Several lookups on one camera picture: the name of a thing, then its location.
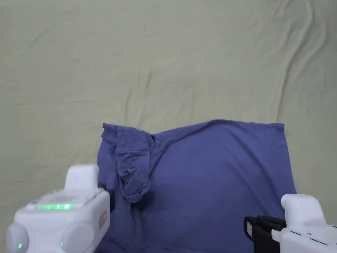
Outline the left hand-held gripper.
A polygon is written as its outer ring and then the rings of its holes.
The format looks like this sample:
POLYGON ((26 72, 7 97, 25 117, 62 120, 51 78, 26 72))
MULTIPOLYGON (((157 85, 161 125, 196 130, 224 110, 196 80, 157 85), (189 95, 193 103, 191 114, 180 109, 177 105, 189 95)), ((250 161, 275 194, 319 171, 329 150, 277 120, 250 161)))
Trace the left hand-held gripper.
POLYGON ((7 229, 8 253, 93 253, 110 226, 114 192, 96 164, 69 168, 65 186, 20 208, 7 229))

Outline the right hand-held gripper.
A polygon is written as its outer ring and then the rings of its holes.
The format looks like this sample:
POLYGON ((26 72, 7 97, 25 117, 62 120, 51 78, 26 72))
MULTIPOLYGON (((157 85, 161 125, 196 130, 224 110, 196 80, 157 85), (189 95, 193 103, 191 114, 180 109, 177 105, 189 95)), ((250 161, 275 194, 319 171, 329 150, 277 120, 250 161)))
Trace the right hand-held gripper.
POLYGON ((320 203, 305 194, 281 198, 285 219, 244 218, 244 231, 255 253, 335 253, 337 227, 326 222, 320 203))

